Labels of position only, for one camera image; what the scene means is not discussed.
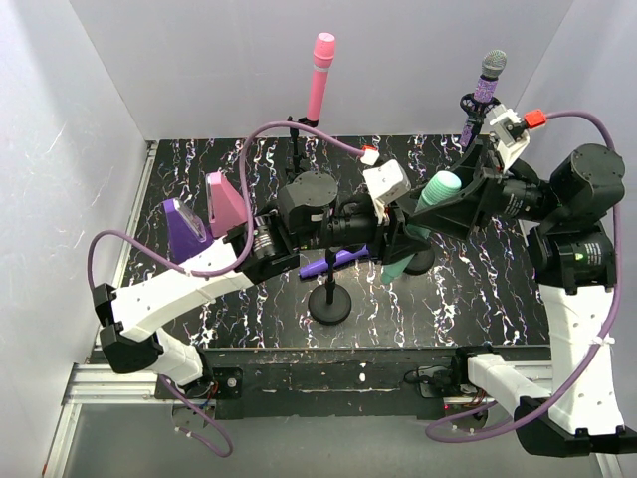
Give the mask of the round base stand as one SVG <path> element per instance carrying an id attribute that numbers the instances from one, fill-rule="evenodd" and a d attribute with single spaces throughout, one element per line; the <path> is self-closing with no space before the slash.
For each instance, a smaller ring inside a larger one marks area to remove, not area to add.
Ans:
<path id="1" fill-rule="evenodd" d="M 312 319 L 325 326 L 336 326 L 345 321 L 352 307 L 348 290 L 339 285 L 334 276 L 333 261 L 336 253 L 336 248 L 325 251 L 328 262 L 326 280 L 313 289 L 308 300 Z"/>
<path id="2" fill-rule="evenodd" d="M 435 252 L 432 248 L 419 251 L 407 257 L 408 262 L 403 270 L 405 274 L 420 276 L 427 273 L 434 265 Z"/>

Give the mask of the purple plastic microphone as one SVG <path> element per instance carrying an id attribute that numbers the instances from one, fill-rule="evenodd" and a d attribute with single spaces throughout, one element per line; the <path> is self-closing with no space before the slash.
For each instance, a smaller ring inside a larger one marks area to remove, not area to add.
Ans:
<path id="1" fill-rule="evenodd" d="M 367 258 L 368 256 L 369 256 L 369 252 L 365 246 L 363 246 L 361 249 L 354 252 L 341 250 L 335 254 L 333 267 L 337 269 L 337 268 L 340 268 L 341 266 L 345 266 L 350 263 L 353 263 L 356 260 Z M 300 268 L 299 278 L 301 280 L 311 279 L 326 273 L 327 270 L 328 270 L 327 259 L 316 260 Z"/>

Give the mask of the tripod stand with shock mount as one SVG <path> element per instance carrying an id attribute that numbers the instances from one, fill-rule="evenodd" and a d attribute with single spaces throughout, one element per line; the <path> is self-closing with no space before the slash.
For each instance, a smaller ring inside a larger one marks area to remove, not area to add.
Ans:
<path id="1" fill-rule="evenodd" d="M 500 100 L 496 97 L 492 97 L 485 103 L 479 102 L 472 93 L 467 93 L 461 97 L 460 107 L 468 116 L 465 125 L 471 128 L 472 134 L 481 132 L 487 113 L 500 103 Z"/>

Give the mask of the purple glitter microphone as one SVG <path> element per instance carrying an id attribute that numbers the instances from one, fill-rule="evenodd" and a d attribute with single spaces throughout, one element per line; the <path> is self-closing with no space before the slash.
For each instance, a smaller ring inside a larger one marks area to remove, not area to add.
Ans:
<path id="1" fill-rule="evenodd" d="M 482 61 L 482 72 L 472 94 L 479 102 L 487 102 L 495 96 L 495 89 L 499 76 L 507 64 L 507 54 L 502 50 L 490 51 Z M 472 134 L 471 128 L 464 123 L 459 144 L 463 149 L 468 148 L 477 135 Z"/>

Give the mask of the tripod stand with clip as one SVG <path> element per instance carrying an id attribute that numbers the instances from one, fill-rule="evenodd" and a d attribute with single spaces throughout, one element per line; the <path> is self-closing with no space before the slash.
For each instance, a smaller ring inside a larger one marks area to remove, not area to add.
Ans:
<path id="1" fill-rule="evenodd" d="M 307 126 L 312 127 L 312 128 L 316 128 L 319 125 L 319 122 L 317 120 L 311 120 L 311 119 L 308 119 L 308 118 L 299 118 L 299 119 L 296 120 L 296 123 L 304 124 L 304 125 L 307 125 Z M 292 145 L 292 149 L 293 149 L 292 165 L 291 166 L 287 166 L 286 169 L 285 169 L 288 183 L 293 183 L 294 180 L 300 174 L 305 172 L 305 170 L 301 166 L 301 162 L 305 158 L 305 155 L 300 152 L 300 149 L 299 149 L 299 137 L 300 137 L 300 131 L 297 128 L 291 128 L 290 129 L 290 141 L 291 141 L 291 145 Z"/>

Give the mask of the pink plastic microphone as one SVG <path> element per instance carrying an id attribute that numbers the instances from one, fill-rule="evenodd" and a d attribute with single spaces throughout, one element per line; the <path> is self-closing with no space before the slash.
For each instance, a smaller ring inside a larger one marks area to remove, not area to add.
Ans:
<path id="1" fill-rule="evenodd" d="M 306 118 L 310 123 L 318 124 L 329 68 L 335 55 L 335 35 L 321 32 L 317 35 L 313 49 L 313 74 Z"/>

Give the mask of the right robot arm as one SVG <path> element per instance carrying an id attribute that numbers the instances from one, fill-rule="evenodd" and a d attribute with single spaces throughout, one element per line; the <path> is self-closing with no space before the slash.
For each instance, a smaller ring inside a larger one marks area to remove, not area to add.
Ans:
<path id="1" fill-rule="evenodd" d="M 635 451 L 612 378 L 620 240 L 601 222 L 624 196 L 624 172 L 613 147 L 587 143 L 542 180 L 523 161 L 477 142 L 419 192 L 417 220 L 437 232 L 466 236 L 495 215 L 532 224 L 527 245 L 548 319 L 552 384 L 536 384 L 489 346 L 458 348 L 433 382 L 473 387 L 510 416 L 470 440 L 511 432 L 527 453 L 549 457 Z"/>

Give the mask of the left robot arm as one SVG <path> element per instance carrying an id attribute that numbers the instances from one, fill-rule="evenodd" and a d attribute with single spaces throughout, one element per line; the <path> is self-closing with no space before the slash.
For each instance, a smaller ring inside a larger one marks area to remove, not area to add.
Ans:
<path id="1" fill-rule="evenodd" d="M 298 268 L 305 249 L 364 246 L 372 260 L 392 265 L 426 242 L 405 231 L 394 208 L 411 191 L 396 162 L 367 169 L 366 190 L 343 202 L 326 173 L 303 172 L 256 216 L 247 216 L 205 249 L 139 284 L 92 287 L 106 361 L 118 374 L 148 370 L 184 391 L 209 386 L 205 354 L 175 338 L 165 325 L 226 294 L 257 286 Z"/>

